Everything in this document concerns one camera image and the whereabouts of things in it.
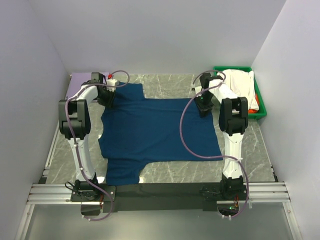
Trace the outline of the blue t shirt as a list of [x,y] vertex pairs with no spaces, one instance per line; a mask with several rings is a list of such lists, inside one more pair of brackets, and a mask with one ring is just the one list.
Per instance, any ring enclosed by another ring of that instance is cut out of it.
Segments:
[[142,84],[130,83],[116,90],[101,121],[98,142],[113,186],[137,184],[149,163],[221,160],[213,116],[200,117],[188,98],[145,98]]

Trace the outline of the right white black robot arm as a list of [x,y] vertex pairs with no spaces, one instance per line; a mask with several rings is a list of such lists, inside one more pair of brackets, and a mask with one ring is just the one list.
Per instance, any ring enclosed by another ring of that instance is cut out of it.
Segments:
[[195,104],[200,117],[206,117],[213,109],[212,97],[220,103],[218,124],[224,137],[224,167],[219,190],[213,195],[226,200],[242,194],[244,186],[242,171],[242,142],[248,127],[248,100],[237,96],[225,83],[226,75],[212,75],[210,71],[196,77],[200,86],[195,88]]

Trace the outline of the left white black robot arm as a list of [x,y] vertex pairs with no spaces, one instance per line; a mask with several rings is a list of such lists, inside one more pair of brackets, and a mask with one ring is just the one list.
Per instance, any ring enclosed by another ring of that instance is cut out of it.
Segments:
[[114,199],[107,187],[98,182],[96,170],[92,164],[89,148],[91,119],[88,105],[97,101],[105,107],[111,107],[119,82],[114,79],[115,72],[105,75],[92,72],[90,79],[83,82],[72,96],[58,102],[58,126],[60,133],[67,139],[72,151],[76,179],[67,182],[72,191],[71,201],[102,201]]

